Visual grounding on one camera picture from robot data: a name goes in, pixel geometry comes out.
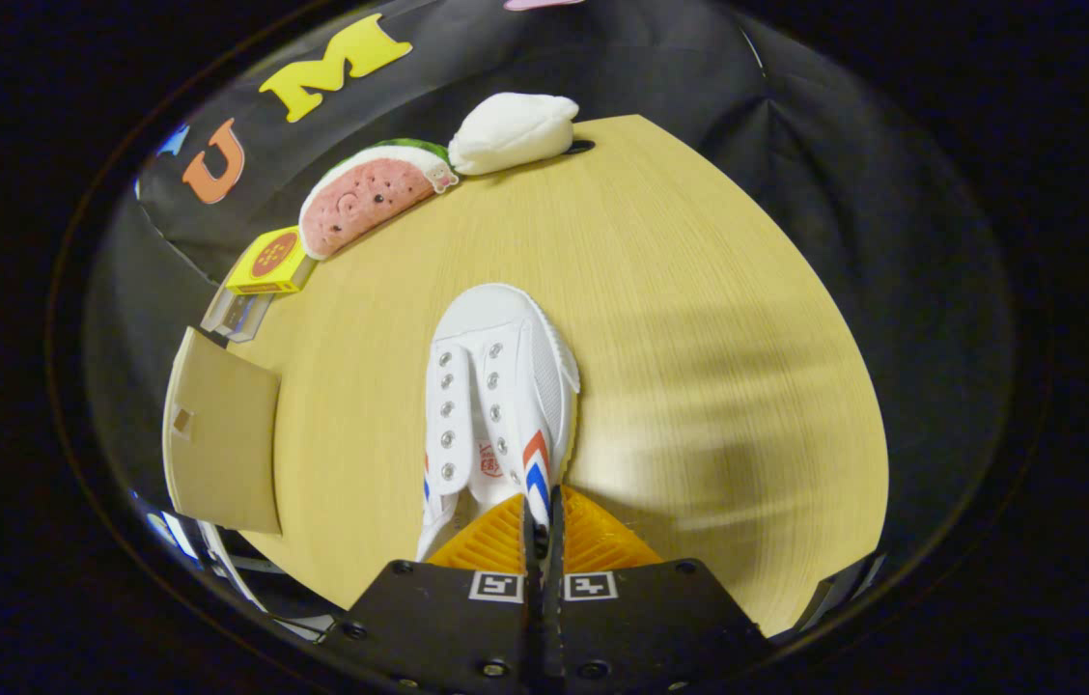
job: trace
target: white sneaker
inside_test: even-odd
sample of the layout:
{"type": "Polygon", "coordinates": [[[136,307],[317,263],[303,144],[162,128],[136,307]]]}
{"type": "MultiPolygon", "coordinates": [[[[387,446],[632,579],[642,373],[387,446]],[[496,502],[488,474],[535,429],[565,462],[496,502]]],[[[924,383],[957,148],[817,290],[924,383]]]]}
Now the white sneaker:
{"type": "Polygon", "coordinates": [[[547,528],[549,493],[574,441],[579,369],[540,305],[509,284],[457,295],[433,333],[425,378],[416,562],[514,495],[547,528]]]}

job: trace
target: letter m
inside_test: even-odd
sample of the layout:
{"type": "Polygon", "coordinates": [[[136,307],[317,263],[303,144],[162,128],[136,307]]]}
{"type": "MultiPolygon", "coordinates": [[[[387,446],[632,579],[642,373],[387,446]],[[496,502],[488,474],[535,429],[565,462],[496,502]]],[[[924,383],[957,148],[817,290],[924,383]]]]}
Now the letter m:
{"type": "Polygon", "coordinates": [[[305,88],[338,92],[343,87],[344,63],[352,63],[352,76],[364,76],[412,52],[412,44],[394,40],[378,26],[381,14],[369,16],[338,32],[326,46],[320,61],[284,65],[258,92],[274,92],[287,107],[287,122],[296,123],[320,105],[319,93],[305,88]]]}

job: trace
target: light wood surface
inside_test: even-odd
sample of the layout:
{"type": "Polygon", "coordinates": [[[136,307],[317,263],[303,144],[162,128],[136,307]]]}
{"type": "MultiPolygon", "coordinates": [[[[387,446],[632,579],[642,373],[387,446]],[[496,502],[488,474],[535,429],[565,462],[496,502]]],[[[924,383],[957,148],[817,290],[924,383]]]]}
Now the light wood surface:
{"type": "Polygon", "coordinates": [[[870,553],[889,492],[870,378],[819,278],[724,174],[640,115],[582,155],[473,176],[319,264],[230,351],[281,375],[281,536],[351,606],[420,533],[425,361],[446,305],[509,282],[583,378],[566,483],[664,558],[698,557],[767,634],[870,553]]]}

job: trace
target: yellow box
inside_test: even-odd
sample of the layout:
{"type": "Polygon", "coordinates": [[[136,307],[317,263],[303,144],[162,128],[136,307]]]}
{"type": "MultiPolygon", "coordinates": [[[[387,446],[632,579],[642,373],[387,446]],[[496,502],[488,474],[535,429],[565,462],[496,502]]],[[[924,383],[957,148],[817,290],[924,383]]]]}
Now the yellow box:
{"type": "Polygon", "coordinates": [[[299,292],[316,260],[305,255],[298,225],[267,232],[250,243],[235,264],[227,290],[232,294],[299,292]]]}

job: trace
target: orange letter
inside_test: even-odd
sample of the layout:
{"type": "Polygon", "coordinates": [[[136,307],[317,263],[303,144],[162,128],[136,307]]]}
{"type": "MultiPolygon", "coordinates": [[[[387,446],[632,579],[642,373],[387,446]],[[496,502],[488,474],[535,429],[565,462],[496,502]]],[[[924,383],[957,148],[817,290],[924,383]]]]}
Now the orange letter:
{"type": "Polygon", "coordinates": [[[364,76],[412,52],[412,44],[394,40],[378,26],[381,14],[369,16],[338,32],[326,46],[320,61],[284,65],[258,92],[274,92],[287,107],[287,122],[296,123],[320,105],[320,94],[306,87],[338,92],[343,87],[343,66],[352,62],[352,76],[364,76]]]}
{"type": "Polygon", "coordinates": [[[235,123],[235,119],[227,119],[227,123],[218,126],[218,131],[209,136],[209,144],[218,146],[219,153],[227,158],[227,171],[223,171],[222,176],[215,178],[210,174],[206,168],[205,150],[197,153],[188,162],[188,168],[183,170],[183,181],[192,186],[192,192],[197,194],[201,203],[215,204],[225,198],[244,172],[244,148],[235,139],[232,123],[235,123]]]}

